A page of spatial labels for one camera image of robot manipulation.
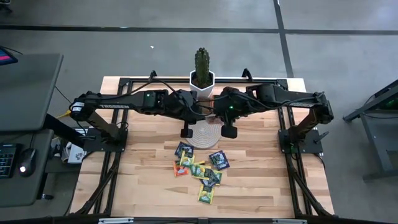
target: round coaster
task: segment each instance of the round coaster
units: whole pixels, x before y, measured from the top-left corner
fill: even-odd
[[[206,121],[198,121],[196,124],[189,125],[193,131],[192,138],[187,141],[192,146],[199,149],[213,147],[221,138],[222,124],[208,124]]]

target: computer mouse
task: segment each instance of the computer mouse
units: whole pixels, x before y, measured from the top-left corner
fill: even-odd
[[[36,168],[36,149],[25,149],[18,159],[18,172],[22,177],[33,174]]]

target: white planter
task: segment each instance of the white planter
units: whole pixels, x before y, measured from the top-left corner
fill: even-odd
[[[194,84],[192,84],[192,74],[195,71],[192,71],[189,75],[189,86],[191,88],[192,91],[196,91],[197,94],[197,98],[201,98],[201,97],[210,97],[211,93],[213,92],[213,88],[214,88],[214,84],[216,83],[216,75],[214,74],[214,72],[209,71],[211,73],[211,76],[213,77],[213,84],[209,87],[206,87],[204,89],[201,89],[199,87],[196,87]]]

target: wooden tabletop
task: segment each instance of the wooden tabletop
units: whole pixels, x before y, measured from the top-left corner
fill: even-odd
[[[120,77],[104,77],[103,94],[116,94]],[[290,91],[305,91],[301,78],[288,78]],[[175,89],[189,90],[188,83],[170,83]],[[224,86],[244,91],[248,84],[216,84],[219,94]],[[154,83],[142,90],[167,89]],[[97,110],[110,122],[112,110]],[[294,109],[296,123],[308,110]],[[122,154],[113,201],[112,216],[129,217],[231,217],[290,218],[294,217],[285,157],[280,153],[277,132],[280,129],[276,111],[257,113],[237,120],[236,139],[221,138],[211,149],[195,150],[195,160],[223,150],[230,168],[223,170],[221,185],[215,188],[211,205],[198,202],[200,181],[183,175],[174,177],[172,161],[180,141],[183,122],[163,116],[147,116],[130,111],[127,119],[129,137]],[[83,161],[71,212],[89,199],[100,179],[104,153],[92,153]],[[325,171],[319,159],[303,155],[307,184],[325,209],[333,213]],[[104,209],[108,188],[104,191]],[[304,211],[301,191],[300,208]]]

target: floor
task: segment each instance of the floor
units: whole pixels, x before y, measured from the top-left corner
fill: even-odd
[[[398,179],[363,182],[362,175],[377,170],[372,148],[359,120],[342,120],[398,78],[398,1],[13,0],[11,7],[11,15],[0,12],[0,45],[64,54],[57,86],[71,99],[99,91],[105,75],[188,75],[199,47],[208,49],[217,76],[239,77],[248,68],[254,77],[304,78],[308,91],[325,91],[335,114],[318,127],[330,132],[323,147],[335,213],[398,222]],[[67,106],[54,93],[50,112]],[[60,197],[13,208],[19,215],[0,209],[1,219],[63,215],[73,190],[63,183],[76,177],[53,179],[47,185]]]

